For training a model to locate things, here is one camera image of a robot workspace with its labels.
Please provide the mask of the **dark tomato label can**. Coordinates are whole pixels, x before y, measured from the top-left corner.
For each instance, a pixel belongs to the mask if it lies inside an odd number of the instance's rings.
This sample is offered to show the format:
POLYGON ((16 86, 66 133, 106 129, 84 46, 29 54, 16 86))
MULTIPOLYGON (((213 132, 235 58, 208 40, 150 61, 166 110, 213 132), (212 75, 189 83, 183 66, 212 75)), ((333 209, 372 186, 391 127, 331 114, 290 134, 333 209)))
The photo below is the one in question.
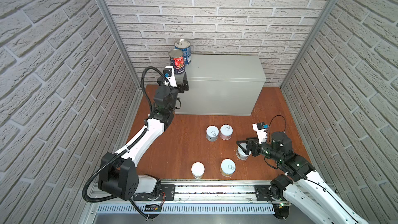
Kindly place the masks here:
POLYGON ((177 75, 183 74, 185 72, 183 51, 180 49, 170 50, 169 58, 171 66, 174 68, 174 73, 177 75))

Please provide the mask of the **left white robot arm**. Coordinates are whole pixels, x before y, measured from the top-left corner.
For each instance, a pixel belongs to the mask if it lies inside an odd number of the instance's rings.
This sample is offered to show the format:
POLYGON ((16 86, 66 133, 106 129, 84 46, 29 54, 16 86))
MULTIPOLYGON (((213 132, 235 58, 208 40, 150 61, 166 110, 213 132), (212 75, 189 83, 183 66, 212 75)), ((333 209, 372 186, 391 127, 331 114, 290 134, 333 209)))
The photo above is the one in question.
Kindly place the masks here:
POLYGON ((189 90, 187 74, 177 76, 176 86, 162 85, 155 92, 154 106, 142 129, 116 153, 106 153, 101 159, 98 188, 111 198, 129 200, 146 194, 156 199, 161 194, 161 181, 150 175, 139 175, 137 166, 142 156, 171 125, 179 101, 178 94, 189 90))

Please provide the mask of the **blue label tin can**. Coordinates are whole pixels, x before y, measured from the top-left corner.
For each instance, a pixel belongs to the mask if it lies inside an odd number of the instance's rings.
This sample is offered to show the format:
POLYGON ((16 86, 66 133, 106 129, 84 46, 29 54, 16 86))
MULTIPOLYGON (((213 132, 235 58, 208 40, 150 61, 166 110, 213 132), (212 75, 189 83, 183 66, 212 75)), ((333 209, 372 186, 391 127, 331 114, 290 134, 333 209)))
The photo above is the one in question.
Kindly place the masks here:
POLYGON ((183 59, 185 65, 189 65, 191 63, 191 43, 185 39, 176 40, 175 48, 179 49, 183 52, 183 59))

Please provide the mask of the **white lid small can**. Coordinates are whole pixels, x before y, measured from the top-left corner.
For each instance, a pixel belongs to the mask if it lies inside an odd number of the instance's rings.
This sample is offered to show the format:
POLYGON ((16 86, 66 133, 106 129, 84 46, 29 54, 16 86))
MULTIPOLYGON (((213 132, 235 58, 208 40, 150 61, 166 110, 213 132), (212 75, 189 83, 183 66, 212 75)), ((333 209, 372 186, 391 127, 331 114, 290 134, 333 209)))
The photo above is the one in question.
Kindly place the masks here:
POLYGON ((195 179, 201 179, 204 175, 205 167, 201 162, 195 162, 191 167, 191 173, 195 179))

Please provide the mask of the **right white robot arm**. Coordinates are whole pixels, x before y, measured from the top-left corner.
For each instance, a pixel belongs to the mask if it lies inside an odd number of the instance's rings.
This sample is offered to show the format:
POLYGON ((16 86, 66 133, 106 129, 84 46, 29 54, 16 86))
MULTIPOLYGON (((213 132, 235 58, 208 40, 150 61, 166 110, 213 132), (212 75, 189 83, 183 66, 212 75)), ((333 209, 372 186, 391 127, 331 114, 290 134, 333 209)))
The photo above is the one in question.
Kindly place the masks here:
POLYGON ((236 144, 246 155, 273 160, 282 174, 271 181, 269 199, 285 200, 300 209, 316 224, 365 224, 323 180, 315 167, 293 151, 292 140, 284 132, 274 132, 267 142, 260 136, 236 144))

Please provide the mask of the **yellow label pull-tab can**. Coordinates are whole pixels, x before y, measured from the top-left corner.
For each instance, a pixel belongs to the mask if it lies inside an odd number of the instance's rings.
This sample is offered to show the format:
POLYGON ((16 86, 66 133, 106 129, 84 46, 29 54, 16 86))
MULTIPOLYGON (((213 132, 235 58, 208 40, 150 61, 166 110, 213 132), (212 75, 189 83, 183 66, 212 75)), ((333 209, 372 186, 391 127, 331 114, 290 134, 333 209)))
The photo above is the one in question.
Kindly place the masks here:
POLYGON ((236 170, 236 165, 231 159, 224 159, 220 166, 220 172, 224 177, 231 177, 236 170))

